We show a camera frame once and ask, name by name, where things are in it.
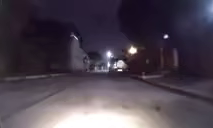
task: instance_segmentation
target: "street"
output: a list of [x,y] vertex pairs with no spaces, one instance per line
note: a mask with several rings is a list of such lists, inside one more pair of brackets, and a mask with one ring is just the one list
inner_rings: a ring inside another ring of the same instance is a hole
[[0,83],[3,128],[213,128],[213,106],[118,75]]

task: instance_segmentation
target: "tree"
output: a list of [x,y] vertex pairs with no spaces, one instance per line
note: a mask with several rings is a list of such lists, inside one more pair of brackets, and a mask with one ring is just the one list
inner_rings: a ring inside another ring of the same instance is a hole
[[90,60],[92,60],[94,62],[98,62],[98,61],[102,60],[102,56],[98,52],[89,52],[88,56],[89,56]]

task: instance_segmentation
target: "wall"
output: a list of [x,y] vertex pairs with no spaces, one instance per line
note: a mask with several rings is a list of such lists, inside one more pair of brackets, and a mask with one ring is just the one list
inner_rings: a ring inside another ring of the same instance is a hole
[[85,71],[86,66],[83,62],[83,59],[86,55],[86,53],[83,51],[82,48],[80,48],[80,42],[79,40],[72,38],[71,41],[71,47],[70,47],[70,70],[71,71]]

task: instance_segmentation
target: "distant light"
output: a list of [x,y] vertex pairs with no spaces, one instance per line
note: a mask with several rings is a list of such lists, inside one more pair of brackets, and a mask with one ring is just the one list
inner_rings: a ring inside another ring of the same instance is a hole
[[123,72],[123,69],[118,69],[118,72]]
[[136,53],[137,53],[137,48],[132,46],[132,47],[129,49],[129,53],[130,53],[131,55],[136,54]]
[[170,37],[169,37],[169,35],[168,34],[164,34],[164,39],[166,40],[166,39],[169,39]]
[[110,62],[108,62],[108,68],[110,68],[111,67],[111,64],[110,64]]
[[111,57],[113,56],[111,51],[107,51],[106,54],[107,54],[107,57],[108,57],[108,58],[111,58]]

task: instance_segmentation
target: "street light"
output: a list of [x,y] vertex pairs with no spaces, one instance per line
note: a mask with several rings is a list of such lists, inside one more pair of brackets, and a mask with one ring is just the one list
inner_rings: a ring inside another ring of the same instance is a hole
[[134,54],[136,54],[136,53],[137,53],[137,48],[132,46],[132,47],[129,49],[129,54],[134,55]]
[[163,37],[165,40],[169,39],[169,35],[168,34],[164,34],[164,37]]
[[106,55],[107,55],[107,57],[108,57],[109,59],[113,56],[113,54],[112,54],[111,51],[107,51]]

